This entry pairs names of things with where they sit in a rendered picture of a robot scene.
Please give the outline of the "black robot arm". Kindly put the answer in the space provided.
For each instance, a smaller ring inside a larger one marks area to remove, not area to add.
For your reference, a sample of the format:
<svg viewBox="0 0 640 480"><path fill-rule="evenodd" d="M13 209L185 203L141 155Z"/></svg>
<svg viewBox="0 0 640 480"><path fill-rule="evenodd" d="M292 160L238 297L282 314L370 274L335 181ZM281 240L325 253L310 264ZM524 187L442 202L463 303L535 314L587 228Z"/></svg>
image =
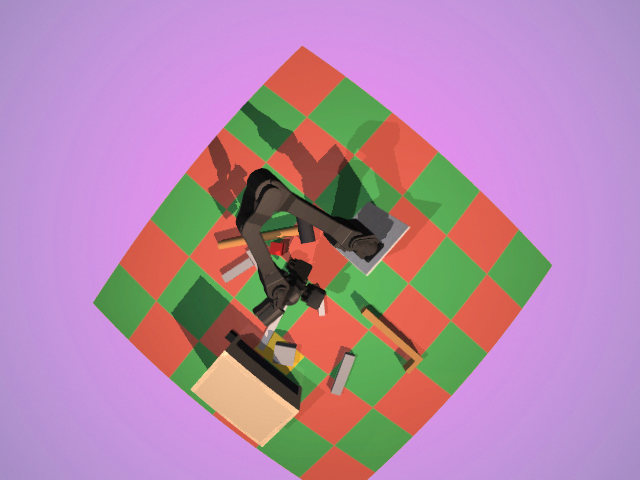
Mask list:
<svg viewBox="0 0 640 480"><path fill-rule="evenodd" d="M265 326L277 320L285 312L285 306L298 302L301 293L307 289L305 286L312 270L311 264L301 259L290 259L287 278L295 281L287 282L273 262L260 230L274 211L288 212L320 229L334 247L342 249L344 253L346 250L354 251L368 263L384 247L357 218L347 220L333 217L291 192L269 170L260 168L253 171L247 179L236 225L257 264L267 296L252 309L254 316Z"/></svg>

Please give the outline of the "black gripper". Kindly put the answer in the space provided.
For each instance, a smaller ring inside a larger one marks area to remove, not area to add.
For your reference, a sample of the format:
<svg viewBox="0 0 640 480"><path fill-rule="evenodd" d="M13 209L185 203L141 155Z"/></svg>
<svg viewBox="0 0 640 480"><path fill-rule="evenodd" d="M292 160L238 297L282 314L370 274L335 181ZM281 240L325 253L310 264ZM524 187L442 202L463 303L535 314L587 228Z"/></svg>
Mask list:
<svg viewBox="0 0 640 480"><path fill-rule="evenodd" d="M280 269L280 268L279 268ZM290 278L287 278L288 276L288 272L280 269L280 271L282 272L283 276L285 277L287 282L294 282L295 280L292 280ZM307 306L317 310L319 309L325 295L326 295L326 291L316 287L310 283L308 283L307 286L305 286L307 289L301 293L301 298L300 300L305 302Z"/></svg>

